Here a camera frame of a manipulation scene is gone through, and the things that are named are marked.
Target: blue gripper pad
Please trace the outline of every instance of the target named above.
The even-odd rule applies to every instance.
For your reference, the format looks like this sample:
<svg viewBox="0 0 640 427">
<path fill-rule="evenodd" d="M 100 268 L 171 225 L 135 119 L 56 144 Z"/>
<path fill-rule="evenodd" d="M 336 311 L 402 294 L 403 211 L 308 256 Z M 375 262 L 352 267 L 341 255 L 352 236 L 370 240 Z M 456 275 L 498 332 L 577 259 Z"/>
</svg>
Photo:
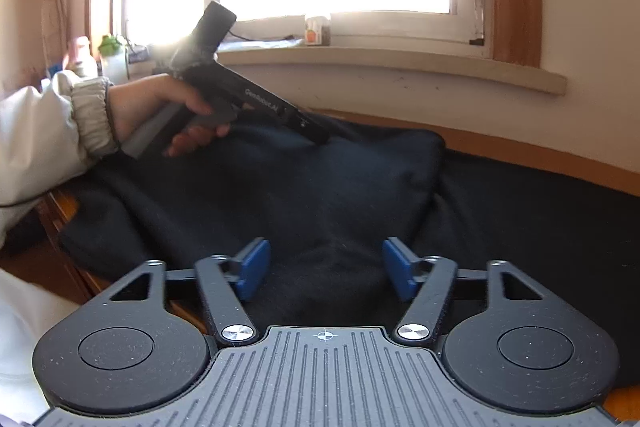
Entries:
<svg viewBox="0 0 640 427">
<path fill-rule="evenodd" d="M 249 301 L 254 296 L 255 291 L 264 279 L 271 262 L 271 245 L 266 239 L 257 239 L 247 245 L 250 251 L 243 252 L 239 256 L 243 256 L 238 280 L 233 283 L 236 295 L 241 301 Z"/>
<path fill-rule="evenodd" d="M 399 298 L 404 302 L 414 299 L 419 287 L 412 271 L 414 262 L 419 261 L 415 254 L 400 240 L 391 237 L 382 245 L 382 260 Z"/>
</svg>

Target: elastic cuff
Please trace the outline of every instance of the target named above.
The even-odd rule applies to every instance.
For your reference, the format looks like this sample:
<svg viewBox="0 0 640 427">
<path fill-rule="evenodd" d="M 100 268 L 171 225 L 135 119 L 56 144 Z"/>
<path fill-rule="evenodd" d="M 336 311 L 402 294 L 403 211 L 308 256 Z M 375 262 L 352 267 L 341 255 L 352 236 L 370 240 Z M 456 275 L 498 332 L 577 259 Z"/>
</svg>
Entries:
<svg viewBox="0 0 640 427">
<path fill-rule="evenodd" d="M 111 130 L 111 137 L 116 142 L 117 149 L 122 147 L 120 140 L 116 137 L 115 126 L 113 125 L 113 113 L 111 112 L 111 105 L 109 104 L 109 88 L 113 86 L 111 82 L 107 82 L 107 86 L 104 89 L 104 108 L 107 111 L 107 121 L 109 122 L 109 129 Z"/>
<path fill-rule="evenodd" d="M 75 84 L 71 91 L 80 143 L 94 158 L 102 158 L 118 150 L 108 117 L 108 86 L 106 79 L 97 78 Z"/>
</svg>

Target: white jacket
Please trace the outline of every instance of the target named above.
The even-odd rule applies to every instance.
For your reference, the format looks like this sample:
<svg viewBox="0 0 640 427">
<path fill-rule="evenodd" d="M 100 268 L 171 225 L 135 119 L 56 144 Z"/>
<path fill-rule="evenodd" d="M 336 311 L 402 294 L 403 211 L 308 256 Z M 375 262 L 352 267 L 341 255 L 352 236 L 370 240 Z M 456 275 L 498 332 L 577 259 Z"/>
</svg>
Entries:
<svg viewBox="0 0 640 427">
<path fill-rule="evenodd" d="M 108 82 L 62 71 L 42 93 L 24 87 L 0 100 L 0 248 L 33 198 L 114 152 L 106 110 Z M 18 206 L 4 206 L 26 201 Z"/>
<path fill-rule="evenodd" d="M 47 411 L 31 368 L 33 348 L 77 307 L 0 270 L 0 414 L 32 423 Z"/>
</svg>

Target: dark blue fabric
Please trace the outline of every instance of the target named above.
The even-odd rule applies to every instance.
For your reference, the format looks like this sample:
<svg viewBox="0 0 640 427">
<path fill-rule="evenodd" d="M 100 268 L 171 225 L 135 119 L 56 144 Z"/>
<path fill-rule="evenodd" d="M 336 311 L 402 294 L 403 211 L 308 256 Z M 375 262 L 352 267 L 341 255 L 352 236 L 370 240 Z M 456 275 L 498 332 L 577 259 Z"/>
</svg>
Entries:
<svg viewBox="0 0 640 427">
<path fill-rule="evenodd" d="M 392 328 L 406 304 L 383 266 L 389 236 L 464 268 L 506 259 L 612 335 L 619 385 L 640 382 L 640 198 L 447 151 L 429 131 L 325 122 L 326 146 L 249 112 L 184 158 L 108 158 L 76 182 L 63 244 L 116 279 L 147 259 L 187 268 L 266 237 L 271 268 L 246 307 L 261 330 Z M 445 330 L 478 305 L 455 303 Z"/>
</svg>

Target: gray ribbed plate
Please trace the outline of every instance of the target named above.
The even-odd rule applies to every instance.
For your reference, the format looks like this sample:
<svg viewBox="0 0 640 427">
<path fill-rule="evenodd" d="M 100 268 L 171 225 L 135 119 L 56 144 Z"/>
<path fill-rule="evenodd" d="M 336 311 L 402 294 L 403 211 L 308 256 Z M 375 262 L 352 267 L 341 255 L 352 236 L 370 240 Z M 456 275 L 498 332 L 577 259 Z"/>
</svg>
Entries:
<svg viewBox="0 0 640 427">
<path fill-rule="evenodd" d="M 54 409 L 38 427 L 603 427 L 600 409 L 524 417 L 460 391 L 435 355 L 380 328 L 273 327 L 259 343 L 223 349 L 206 377 L 171 403 L 131 417 Z"/>
</svg>

